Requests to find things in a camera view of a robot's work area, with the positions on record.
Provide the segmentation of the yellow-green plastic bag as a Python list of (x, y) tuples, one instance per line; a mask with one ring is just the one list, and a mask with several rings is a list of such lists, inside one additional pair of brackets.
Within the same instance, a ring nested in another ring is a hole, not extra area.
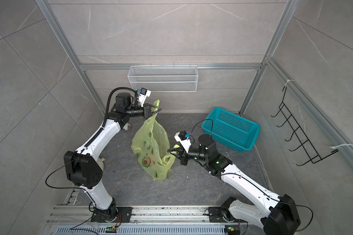
[(145, 172), (161, 181), (167, 178), (176, 157), (168, 152), (168, 134), (156, 118), (155, 114), (144, 121), (132, 139), (131, 149)]

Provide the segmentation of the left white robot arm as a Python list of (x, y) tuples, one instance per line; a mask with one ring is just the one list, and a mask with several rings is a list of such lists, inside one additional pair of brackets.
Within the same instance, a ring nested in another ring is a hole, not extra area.
[(99, 165), (101, 152), (130, 118), (150, 118), (161, 110), (145, 102), (151, 95), (151, 91), (145, 88), (133, 90), (120, 87), (114, 91), (118, 93), (115, 103), (110, 105), (112, 95), (109, 95), (102, 125), (85, 144), (64, 155), (67, 179), (88, 195), (95, 207), (93, 219), (99, 222), (112, 222), (119, 218), (115, 200), (102, 182), (103, 170)]

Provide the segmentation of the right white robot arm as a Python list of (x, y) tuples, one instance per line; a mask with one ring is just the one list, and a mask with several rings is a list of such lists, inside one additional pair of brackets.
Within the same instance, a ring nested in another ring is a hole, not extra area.
[(187, 165), (189, 161), (201, 162), (208, 173), (231, 185), (252, 202), (248, 205), (229, 198), (221, 206), (225, 220), (244, 220), (263, 229), (267, 235), (293, 235), (297, 232), (301, 220), (290, 196), (279, 196), (247, 176), (217, 150), (216, 142), (210, 135), (200, 135), (195, 146), (191, 139), (191, 134), (177, 132), (175, 140), (178, 146), (168, 152), (178, 158), (182, 165)]

